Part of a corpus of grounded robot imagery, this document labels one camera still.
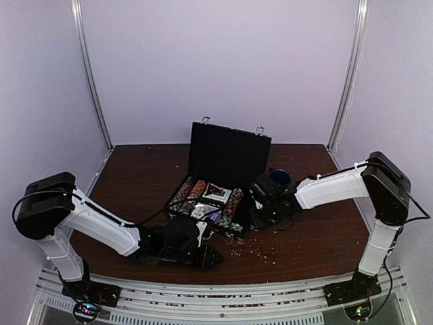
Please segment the dark blue mug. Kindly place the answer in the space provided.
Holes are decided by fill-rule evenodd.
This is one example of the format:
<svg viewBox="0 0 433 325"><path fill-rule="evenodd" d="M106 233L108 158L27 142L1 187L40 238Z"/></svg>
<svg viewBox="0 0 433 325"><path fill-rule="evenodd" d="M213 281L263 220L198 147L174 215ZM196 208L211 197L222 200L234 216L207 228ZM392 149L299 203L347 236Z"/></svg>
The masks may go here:
<svg viewBox="0 0 433 325"><path fill-rule="evenodd" d="M292 181L292 175L283 169L269 170L269 177L279 186L288 186Z"/></svg>

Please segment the clear round dealer button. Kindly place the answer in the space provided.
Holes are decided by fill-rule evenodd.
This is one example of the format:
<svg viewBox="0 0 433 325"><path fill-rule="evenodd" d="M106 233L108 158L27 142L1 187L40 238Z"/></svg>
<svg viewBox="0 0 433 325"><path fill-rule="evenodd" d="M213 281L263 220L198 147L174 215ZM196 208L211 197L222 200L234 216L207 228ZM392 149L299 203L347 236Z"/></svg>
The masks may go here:
<svg viewBox="0 0 433 325"><path fill-rule="evenodd" d="M201 219L206 214L206 205L205 204L197 204L193 211L191 212L191 216L196 219Z"/></svg>

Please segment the playing card deck box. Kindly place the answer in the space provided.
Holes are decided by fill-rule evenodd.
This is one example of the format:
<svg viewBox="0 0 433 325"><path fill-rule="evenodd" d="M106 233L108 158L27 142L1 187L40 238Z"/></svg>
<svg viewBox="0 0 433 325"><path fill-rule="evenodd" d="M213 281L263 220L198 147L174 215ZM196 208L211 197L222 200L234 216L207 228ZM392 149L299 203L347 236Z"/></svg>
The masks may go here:
<svg viewBox="0 0 433 325"><path fill-rule="evenodd" d="M222 188L213 183L207 183L202 198L226 204L229 200L231 193L232 190L230 189Z"/></svg>
<svg viewBox="0 0 433 325"><path fill-rule="evenodd" d="M205 203L198 203L192 209L190 216L196 219L204 219L214 215L216 212L216 207Z"/></svg>

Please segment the brown poker chip roll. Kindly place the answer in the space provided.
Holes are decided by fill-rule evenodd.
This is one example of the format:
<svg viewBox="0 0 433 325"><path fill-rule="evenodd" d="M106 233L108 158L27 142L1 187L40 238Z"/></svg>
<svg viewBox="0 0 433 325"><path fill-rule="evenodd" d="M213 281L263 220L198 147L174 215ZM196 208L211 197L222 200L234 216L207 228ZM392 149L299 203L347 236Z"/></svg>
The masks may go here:
<svg viewBox="0 0 433 325"><path fill-rule="evenodd" d="M206 189L207 183L203 180L197 181L197 183L194 185L194 187L191 189L191 192L189 193L189 196L191 198L199 198L203 194L204 190Z"/></svg>

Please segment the black poker case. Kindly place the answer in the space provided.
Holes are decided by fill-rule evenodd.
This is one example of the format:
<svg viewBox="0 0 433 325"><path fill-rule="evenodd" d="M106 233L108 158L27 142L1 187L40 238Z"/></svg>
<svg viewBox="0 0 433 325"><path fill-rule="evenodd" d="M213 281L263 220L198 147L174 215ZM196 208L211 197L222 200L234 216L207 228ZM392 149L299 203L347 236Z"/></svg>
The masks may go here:
<svg viewBox="0 0 433 325"><path fill-rule="evenodd" d="M264 127L249 132L208 124L205 116L201 122L192 123L187 175L213 183L222 188L240 188L243 198L232 220L244 227L242 234L230 234L229 228L216 224L216 232L226 236L244 238L250 230L249 209L256 204L250 194L250 186L267 168L271 138L264 134Z"/></svg>

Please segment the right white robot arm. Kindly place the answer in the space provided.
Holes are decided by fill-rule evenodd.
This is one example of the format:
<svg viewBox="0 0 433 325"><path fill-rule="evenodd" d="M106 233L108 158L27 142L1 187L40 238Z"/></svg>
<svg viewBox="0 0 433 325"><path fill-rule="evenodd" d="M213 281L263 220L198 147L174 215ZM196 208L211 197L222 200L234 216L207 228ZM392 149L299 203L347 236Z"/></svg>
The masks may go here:
<svg viewBox="0 0 433 325"><path fill-rule="evenodd" d="M337 202L367 201L375 217L361 259L347 284L351 298L360 299L373 287L387 254L409 215L411 182L383 152L372 152L352 166L282 184L271 173L250 186L259 203L258 218L265 224Z"/></svg>

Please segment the right poker chip row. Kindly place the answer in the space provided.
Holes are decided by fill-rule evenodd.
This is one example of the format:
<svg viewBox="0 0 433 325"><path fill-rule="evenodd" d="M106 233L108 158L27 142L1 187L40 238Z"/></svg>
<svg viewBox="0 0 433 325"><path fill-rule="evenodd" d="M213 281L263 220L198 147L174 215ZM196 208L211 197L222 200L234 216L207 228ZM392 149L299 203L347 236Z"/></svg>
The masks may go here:
<svg viewBox="0 0 433 325"><path fill-rule="evenodd" d="M244 192L240 188L236 188L232 191L227 204L225 205L224 209L221 211L221 220L220 220L220 226L224 228L229 228L232 220L237 212L237 209L240 206L240 203L242 201Z"/></svg>

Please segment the poker chip row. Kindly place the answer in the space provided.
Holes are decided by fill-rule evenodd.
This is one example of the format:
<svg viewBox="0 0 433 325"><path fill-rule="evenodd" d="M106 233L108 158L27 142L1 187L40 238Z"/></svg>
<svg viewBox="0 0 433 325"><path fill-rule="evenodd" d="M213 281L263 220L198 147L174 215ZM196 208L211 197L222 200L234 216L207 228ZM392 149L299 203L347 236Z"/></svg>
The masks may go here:
<svg viewBox="0 0 433 325"><path fill-rule="evenodd" d="M197 199L187 199L179 208L178 213L183 216L189 217L197 204Z"/></svg>
<svg viewBox="0 0 433 325"><path fill-rule="evenodd" d="M168 204L168 215L173 217L175 213L180 209L181 205L187 198L188 194L196 184L197 179L189 176L185 182L181 185L177 193L173 196Z"/></svg>
<svg viewBox="0 0 433 325"><path fill-rule="evenodd" d="M225 205L224 209L221 211L221 220L220 220L220 226L224 228L229 228L232 220L237 212L237 209L240 206L240 203L242 201L244 192L240 188L236 188L232 191L227 204Z"/></svg>

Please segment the purple small blind button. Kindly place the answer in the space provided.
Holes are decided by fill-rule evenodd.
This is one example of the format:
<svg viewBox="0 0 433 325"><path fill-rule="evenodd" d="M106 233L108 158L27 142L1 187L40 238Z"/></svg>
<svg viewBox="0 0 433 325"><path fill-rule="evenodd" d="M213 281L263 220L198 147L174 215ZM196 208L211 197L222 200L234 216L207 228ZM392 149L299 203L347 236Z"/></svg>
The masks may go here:
<svg viewBox="0 0 433 325"><path fill-rule="evenodd" d="M218 211L218 212L212 213L209 216L207 216L207 218L209 220L212 220L213 223L218 224L222 219L221 212Z"/></svg>

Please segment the left poker chip row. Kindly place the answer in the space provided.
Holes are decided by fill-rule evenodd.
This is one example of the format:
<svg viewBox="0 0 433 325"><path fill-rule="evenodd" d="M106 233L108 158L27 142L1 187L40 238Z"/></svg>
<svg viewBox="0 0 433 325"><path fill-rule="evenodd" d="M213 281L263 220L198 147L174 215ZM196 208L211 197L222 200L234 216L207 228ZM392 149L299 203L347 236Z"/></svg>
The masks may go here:
<svg viewBox="0 0 433 325"><path fill-rule="evenodd" d="M188 194L196 184L197 179L189 176L185 182L181 185L177 193L173 196L168 204L168 215L173 217L175 213L180 209L181 205L187 198Z"/></svg>

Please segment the triangular all-in button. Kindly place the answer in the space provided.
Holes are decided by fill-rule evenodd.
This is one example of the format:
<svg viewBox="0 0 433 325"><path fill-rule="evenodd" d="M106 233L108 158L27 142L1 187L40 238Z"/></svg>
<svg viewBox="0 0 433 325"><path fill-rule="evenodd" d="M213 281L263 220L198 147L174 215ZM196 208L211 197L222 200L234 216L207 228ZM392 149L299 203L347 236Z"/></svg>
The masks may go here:
<svg viewBox="0 0 433 325"><path fill-rule="evenodd" d="M207 187L203 193L204 198L209 198L213 200L221 199L225 196L225 192L222 188L214 185L213 183L208 183Z"/></svg>

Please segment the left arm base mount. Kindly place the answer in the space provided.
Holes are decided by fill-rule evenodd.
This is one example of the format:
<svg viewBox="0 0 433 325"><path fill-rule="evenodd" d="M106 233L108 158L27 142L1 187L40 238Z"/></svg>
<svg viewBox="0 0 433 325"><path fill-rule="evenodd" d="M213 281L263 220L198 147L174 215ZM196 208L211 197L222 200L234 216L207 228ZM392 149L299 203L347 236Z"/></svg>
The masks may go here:
<svg viewBox="0 0 433 325"><path fill-rule="evenodd" d="M92 280L76 282L62 280L62 286L62 294L75 301L84 301L107 307L117 306L121 292L119 286Z"/></svg>

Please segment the right aluminium frame post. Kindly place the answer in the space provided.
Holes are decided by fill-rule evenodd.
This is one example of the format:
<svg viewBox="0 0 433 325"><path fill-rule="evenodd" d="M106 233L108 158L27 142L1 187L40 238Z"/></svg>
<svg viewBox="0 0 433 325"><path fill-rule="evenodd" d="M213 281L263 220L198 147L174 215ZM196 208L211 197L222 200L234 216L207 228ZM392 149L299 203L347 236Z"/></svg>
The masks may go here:
<svg viewBox="0 0 433 325"><path fill-rule="evenodd" d="M361 66L362 55L365 47L369 4L370 1L368 0L358 1L355 29L352 37L352 47L346 70L346 76L344 79L336 117L327 144L327 149L332 154L336 154L338 151L338 144L341 142L342 134L344 132L352 103L352 97L355 93L355 80Z"/></svg>

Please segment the aluminium frame post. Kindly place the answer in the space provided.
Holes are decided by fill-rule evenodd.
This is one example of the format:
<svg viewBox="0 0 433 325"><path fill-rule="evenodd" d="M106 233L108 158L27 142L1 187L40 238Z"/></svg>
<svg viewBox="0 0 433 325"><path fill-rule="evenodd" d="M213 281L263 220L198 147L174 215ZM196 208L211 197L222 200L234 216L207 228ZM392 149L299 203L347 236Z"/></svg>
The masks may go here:
<svg viewBox="0 0 433 325"><path fill-rule="evenodd" d="M365 47L369 4L370 1L368 0L358 1L355 29L352 37L352 47L346 70L346 76L344 79L336 117L327 144L327 149L332 154L336 154L338 151L338 144L341 142L342 134L344 132L352 103L352 97L355 93L355 80L361 66L362 55Z"/></svg>
<svg viewBox="0 0 433 325"><path fill-rule="evenodd" d="M83 20L83 12L81 1L79 0L71 0L71 9L72 9L72 19L74 22L74 27L76 30L76 35L78 39L78 45L81 51L81 58L83 62L83 68L85 71L85 81L87 84L87 89L89 92L89 96L91 99L93 111L95 113L96 121L98 127L101 131L102 137L104 139L105 146L108 151L111 151L114 146L108 131L108 126L106 124L106 120L101 108L101 103L99 100L99 95L97 92L95 77L93 74L93 69L91 65L91 58L89 55L89 48L87 45L87 38L85 34L85 25Z"/></svg>

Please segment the left aluminium frame post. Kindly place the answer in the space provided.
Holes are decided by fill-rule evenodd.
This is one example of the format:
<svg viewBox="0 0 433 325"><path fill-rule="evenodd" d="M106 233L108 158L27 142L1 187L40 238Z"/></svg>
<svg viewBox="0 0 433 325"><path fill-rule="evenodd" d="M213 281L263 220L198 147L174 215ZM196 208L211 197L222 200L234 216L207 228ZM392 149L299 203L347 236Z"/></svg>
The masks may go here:
<svg viewBox="0 0 433 325"><path fill-rule="evenodd" d="M106 120L101 108L101 103L99 100L99 95L97 92L95 77L93 74L93 69L91 65L91 58L89 55L89 48L87 45L87 38L85 34L85 25L83 20L83 12L81 1L79 0L71 0L71 9L72 9L72 19L74 22L74 27L76 30L76 35L78 39L78 45L81 51L81 58L83 62L83 68L85 71L85 81L87 84L87 89L89 92L89 96L91 99L93 111L95 113L96 121L98 127L101 131L102 137L104 139L105 146L108 151L111 151L114 146L108 131L108 126L106 124Z"/></svg>

